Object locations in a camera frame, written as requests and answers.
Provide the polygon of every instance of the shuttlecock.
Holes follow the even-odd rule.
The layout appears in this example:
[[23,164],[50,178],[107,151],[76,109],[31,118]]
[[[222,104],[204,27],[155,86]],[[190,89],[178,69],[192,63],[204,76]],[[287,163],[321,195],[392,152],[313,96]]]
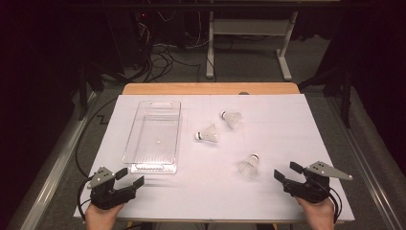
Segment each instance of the shuttlecock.
[[258,175],[258,161],[258,155],[252,154],[244,161],[238,163],[238,169],[243,175],[254,178]]
[[218,142],[217,137],[218,137],[218,134],[217,134],[217,130],[215,129],[214,124],[207,127],[203,131],[196,132],[194,134],[194,138],[196,140],[206,140],[206,141],[211,141],[211,142]]
[[221,112],[221,118],[223,118],[230,128],[237,128],[242,122],[242,116],[239,112]]

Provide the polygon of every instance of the clear plastic container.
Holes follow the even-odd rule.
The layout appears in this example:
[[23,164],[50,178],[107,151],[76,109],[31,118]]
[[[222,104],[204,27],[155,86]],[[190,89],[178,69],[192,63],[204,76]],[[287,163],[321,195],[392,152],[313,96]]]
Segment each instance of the clear plastic container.
[[123,162],[133,173],[176,173],[180,102],[140,102]]

